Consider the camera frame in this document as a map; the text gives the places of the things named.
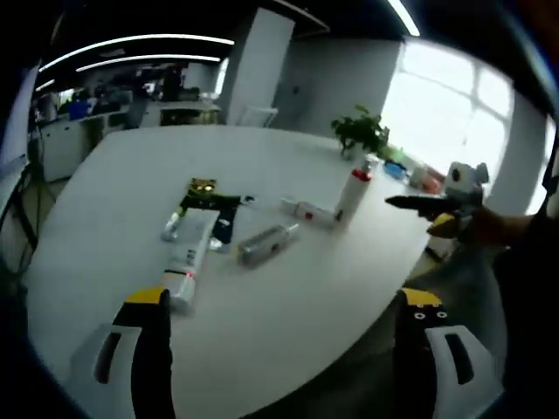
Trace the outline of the person's right hand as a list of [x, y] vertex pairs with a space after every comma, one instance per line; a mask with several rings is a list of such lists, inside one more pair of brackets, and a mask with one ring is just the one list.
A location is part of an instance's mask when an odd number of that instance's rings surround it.
[[500, 245], [505, 235], [505, 222], [496, 212], [480, 207], [471, 216], [468, 225], [460, 232], [459, 241], [464, 244]]

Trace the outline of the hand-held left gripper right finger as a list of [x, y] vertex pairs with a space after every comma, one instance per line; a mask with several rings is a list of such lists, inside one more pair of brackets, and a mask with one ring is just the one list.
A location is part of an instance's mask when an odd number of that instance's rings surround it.
[[502, 395], [495, 359], [442, 300], [403, 287], [393, 350], [396, 418], [480, 418]]

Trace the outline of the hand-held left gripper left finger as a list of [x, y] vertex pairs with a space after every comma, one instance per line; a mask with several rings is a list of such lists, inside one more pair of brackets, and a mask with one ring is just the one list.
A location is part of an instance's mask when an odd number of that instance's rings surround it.
[[71, 358], [68, 394], [89, 418], [174, 418], [170, 295], [130, 294]]

